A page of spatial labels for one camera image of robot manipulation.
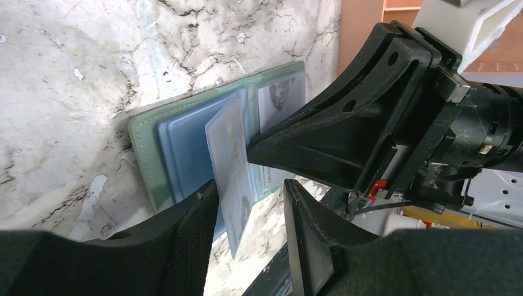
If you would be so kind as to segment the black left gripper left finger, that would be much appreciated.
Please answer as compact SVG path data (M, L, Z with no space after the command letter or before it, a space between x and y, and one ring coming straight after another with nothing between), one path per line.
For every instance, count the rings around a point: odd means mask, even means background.
M1 232L2 295L202 295L218 213L216 182L110 236L77 242Z

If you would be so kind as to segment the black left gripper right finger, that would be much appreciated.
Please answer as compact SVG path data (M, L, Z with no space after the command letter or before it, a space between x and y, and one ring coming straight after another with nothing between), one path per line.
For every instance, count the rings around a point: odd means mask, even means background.
M284 182L294 295L521 295L522 231L399 229L377 236Z

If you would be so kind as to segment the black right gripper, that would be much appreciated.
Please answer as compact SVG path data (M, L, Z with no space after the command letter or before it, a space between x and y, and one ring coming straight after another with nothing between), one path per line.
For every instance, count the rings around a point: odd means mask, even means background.
M436 213L474 205L471 181L484 169L522 171L522 89L463 78L462 57L427 30L393 22L432 59L379 169L364 187L369 199L401 194L404 205Z

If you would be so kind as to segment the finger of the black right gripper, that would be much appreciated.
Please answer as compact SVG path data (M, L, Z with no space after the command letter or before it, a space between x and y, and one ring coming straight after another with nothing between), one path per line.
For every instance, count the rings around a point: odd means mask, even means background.
M386 139L433 71L434 48L420 33L378 23L332 84L253 139L248 160L364 192Z

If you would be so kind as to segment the silver diamond card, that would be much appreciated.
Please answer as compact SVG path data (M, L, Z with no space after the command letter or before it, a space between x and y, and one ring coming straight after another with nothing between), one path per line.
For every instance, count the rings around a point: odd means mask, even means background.
M257 95L260 132L264 133L305 105L305 74L298 72L269 80Z

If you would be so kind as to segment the green card holder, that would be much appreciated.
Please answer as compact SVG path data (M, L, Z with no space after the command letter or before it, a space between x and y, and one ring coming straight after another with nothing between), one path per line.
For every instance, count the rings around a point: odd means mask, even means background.
M213 177L205 125L228 101L240 99L245 137L260 131L257 92L288 78L302 79L299 60L170 102L131 118L128 131L156 211L172 206Z

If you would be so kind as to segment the silver VIP card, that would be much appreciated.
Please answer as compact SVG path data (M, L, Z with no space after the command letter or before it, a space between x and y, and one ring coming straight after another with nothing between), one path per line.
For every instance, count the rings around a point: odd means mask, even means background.
M233 259L236 258L253 207L242 111L241 98L231 96L205 126Z

